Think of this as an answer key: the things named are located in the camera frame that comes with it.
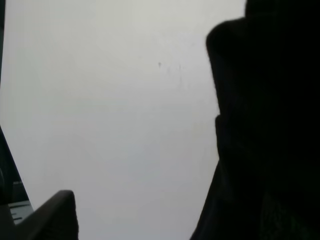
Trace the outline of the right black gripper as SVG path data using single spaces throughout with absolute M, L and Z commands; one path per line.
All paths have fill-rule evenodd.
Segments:
M 35 211 L 0 132 L 0 238 L 2 240 L 78 240 L 75 195 L 60 190 Z

